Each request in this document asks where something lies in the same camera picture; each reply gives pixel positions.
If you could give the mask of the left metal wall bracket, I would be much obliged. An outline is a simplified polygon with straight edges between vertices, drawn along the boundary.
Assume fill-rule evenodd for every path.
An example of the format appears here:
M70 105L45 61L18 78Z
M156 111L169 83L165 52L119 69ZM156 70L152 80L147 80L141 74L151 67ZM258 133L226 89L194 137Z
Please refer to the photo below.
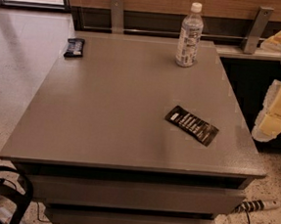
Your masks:
M113 34L124 33L124 8L123 0L110 0L111 2L111 27Z

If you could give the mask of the black chocolate rxbar wrapper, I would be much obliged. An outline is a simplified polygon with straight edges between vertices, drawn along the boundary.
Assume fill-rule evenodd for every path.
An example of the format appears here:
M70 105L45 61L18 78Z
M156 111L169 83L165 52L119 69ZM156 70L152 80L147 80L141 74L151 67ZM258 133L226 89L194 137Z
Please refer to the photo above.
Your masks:
M218 133L218 129L214 125L198 118L191 112L187 112L180 106L176 106L168 112L164 119L184 130L205 146L209 146Z

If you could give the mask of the right metal wall bracket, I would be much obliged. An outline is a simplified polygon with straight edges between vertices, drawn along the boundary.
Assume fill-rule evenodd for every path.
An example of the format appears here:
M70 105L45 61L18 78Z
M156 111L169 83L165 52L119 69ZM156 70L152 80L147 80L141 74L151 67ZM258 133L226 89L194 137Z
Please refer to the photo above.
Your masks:
M258 8L258 13L253 20L253 24L250 26L247 36L242 41L241 50L244 54L249 55L255 52L258 47L258 41L260 40L272 14L272 8L267 6L261 6Z

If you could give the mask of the grey drawer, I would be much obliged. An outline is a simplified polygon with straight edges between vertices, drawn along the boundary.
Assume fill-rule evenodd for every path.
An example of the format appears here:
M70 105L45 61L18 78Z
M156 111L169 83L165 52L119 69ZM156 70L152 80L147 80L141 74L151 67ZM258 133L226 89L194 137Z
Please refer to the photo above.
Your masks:
M243 199L238 190L30 175L34 197L47 203L136 210L229 213Z
M213 220L47 208L53 224L214 224Z

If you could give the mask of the upper grey drawer front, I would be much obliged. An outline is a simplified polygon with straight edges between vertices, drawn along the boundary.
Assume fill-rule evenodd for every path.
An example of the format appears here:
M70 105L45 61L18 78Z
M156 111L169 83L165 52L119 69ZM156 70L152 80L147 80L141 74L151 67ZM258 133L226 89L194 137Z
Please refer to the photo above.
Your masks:
M136 210L229 213L243 199L238 190L30 175L34 197L47 203Z

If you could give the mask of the white power strip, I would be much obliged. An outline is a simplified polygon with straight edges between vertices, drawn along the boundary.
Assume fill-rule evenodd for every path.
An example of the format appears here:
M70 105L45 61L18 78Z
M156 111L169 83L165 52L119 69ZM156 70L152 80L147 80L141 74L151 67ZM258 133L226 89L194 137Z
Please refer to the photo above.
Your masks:
M244 201L241 204L237 205L234 208L234 212L241 213L241 212L254 212L254 211L264 211L264 210L274 210L281 207L281 202L279 201Z

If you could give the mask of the grey drawer cabinet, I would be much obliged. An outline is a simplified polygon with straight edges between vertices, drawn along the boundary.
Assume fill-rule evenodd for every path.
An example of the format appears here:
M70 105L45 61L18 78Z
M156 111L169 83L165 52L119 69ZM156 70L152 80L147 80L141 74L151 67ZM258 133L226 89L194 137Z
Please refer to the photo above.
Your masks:
M87 33L80 59L58 59L0 152L27 178L59 176L244 192L262 159L215 46L192 67L176 41ZM164 117L176 106L218 129L209 146ZM213 220L214 213L42 202L47 208Z

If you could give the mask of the blue blueberry rxbar wrapper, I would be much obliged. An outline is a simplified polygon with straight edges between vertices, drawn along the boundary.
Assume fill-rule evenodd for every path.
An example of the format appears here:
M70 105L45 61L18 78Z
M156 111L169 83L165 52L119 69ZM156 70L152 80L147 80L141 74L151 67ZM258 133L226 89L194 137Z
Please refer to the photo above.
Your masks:
M70 38L68 41L68 48L64 53L65 58L80 58L83 54L84 39Z

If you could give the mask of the metal wall bracket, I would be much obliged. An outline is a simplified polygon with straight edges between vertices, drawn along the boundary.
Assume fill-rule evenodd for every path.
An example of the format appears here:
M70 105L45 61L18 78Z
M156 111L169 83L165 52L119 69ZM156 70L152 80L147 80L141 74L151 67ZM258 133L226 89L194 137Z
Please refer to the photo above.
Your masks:
M242 41L241 50L244 54L249 55L255 52L258 47L258 41L260 40L272 14L272 8L267 6L261 6L258 8L258 13L253 20L253 24L250 26L247 36Z
M111 27L113 34L124 33L124 8L123 0L110 0L111 2Z

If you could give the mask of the clear plastic water bottle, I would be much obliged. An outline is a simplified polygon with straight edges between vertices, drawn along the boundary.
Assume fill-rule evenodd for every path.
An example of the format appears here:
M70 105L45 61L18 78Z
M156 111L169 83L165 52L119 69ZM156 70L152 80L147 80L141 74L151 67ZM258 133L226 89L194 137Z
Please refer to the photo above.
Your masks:
M202 9L201 3L194 2L191 5L191 13L184 18L181 24L175 58L176 63L181 67L191 67L197 59L204 25L201 17Z

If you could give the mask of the lower grey drawer front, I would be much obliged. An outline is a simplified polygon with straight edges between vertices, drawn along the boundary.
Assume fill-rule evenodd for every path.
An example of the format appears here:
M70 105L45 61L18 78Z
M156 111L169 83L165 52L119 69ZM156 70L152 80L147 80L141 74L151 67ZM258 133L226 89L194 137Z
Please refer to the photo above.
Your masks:
M47 208L53 224L214 224L213 220Z

